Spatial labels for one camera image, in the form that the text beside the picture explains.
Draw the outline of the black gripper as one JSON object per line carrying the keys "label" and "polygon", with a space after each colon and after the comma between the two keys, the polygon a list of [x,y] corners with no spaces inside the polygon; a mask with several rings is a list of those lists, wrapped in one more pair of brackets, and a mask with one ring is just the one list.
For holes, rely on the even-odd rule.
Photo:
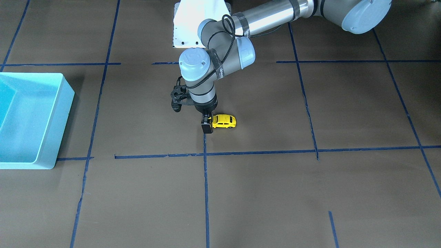
{"label": "black gripper", "polygon": [[213,112],[216,109],[217,104],[217,100],[212,100],[207,103],[195,105],[196,110],[203,114],[201,127],[204,134],[211,134],[214,132],[212,126],[212,114],[209,113]]}

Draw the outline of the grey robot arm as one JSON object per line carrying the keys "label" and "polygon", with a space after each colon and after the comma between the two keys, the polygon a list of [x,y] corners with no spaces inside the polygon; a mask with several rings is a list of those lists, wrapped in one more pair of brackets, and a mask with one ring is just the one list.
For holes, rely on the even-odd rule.
{"label": "grey robot arm", "polygon": [[268,35],[299,18],[321,16],[343,30],[361,34],[376,27],[392,6],[390,0],[271,0],[232,13],[225,0],[181,0],[175,4],[173,46],[183,48],[181,75],[171,92],[171,106],[194,106],[205,134],[219,118],[215,81],[254,63],[252,38]]}

